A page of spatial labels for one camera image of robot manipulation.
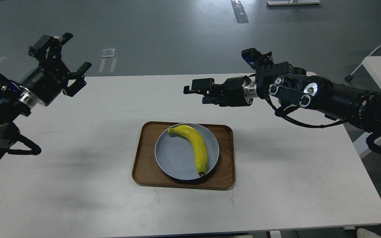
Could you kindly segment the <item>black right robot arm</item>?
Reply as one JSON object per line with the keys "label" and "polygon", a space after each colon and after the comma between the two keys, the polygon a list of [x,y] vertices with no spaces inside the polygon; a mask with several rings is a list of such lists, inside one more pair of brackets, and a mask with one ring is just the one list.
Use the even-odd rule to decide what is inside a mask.
{"label": "black right robot arm", "polygon": [[[275,64],[272,53],[255,48],[243,50],[242,58],[255,71],[250,76],[227,79],[216,84],[213,78],[194,79],[184,94],[200,94],[203,104],[220,107],[250,106],[254,98],[264,99],[276,116],[304,128],[329,128],[344,123],[370,133],[366,144],[381,155],[381,92],[361,90],[333,83],[320,76],[308,76],[306,70],[287,62]],[[289,117],[302,109],[322,112],[334,123],[310,125]]]}

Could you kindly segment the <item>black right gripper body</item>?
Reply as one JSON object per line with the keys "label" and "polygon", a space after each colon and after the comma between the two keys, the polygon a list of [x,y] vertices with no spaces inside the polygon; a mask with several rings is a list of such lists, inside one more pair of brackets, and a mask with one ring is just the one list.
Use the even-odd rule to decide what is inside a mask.
{"label": "black right gripper body", "polygon": [[252,105],[245,92],[245,86],[251,83],[250,77],[239,76],[228,78],[222,84],[216,85],[216,105],[220,107],[243,107]]}

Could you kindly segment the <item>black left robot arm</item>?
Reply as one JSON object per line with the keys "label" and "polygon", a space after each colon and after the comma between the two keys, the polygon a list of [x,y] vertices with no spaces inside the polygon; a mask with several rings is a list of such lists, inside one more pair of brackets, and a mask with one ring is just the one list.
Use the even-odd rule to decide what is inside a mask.
{"label": "black left robot arm", "polygon": [[39,155],[41,148],[20,133],[15,119],[29,116],[32,108],[48,106],[63,93],[73,97],[85,85],[85,72],[91,63],[85,62],[76,72],[70,72],[62,61],[62,47],[73,37],[66,32],[60,37],[43,35],[30,46],[29,56],[38,61],[20,82],[0,74],[0,160],[8,155]]}

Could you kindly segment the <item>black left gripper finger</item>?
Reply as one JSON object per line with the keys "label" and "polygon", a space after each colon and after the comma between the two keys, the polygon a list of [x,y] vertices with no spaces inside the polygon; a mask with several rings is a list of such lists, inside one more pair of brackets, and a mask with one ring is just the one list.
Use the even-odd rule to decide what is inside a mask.
{"label": "black left gripper finger", "polygon": [[90,69],[92,64],[84,62],[76,72],[70,72],[66,77],[66,86],[62,89],[62,93],[66,96],[73,97],[81,89],[86,86],[85,73]]}
{"label": "black left gripper finger", "polygon": [[38,61],[38,68],[66,68],[62,61],[62,46],[71,38],[73,34],[69,32],[58,38],[43,35],[38,42],[28,48],[28,54]]}

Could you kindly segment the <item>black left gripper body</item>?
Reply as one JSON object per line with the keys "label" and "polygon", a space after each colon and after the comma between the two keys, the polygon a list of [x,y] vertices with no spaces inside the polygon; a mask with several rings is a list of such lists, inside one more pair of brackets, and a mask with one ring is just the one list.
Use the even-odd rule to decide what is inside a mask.
{"label": "black left gripper body", "polygon": [[64,63],[42,64],[32,69],[19,84],[38,97],[39,103],[48,106],[67,85],[70,70]]}

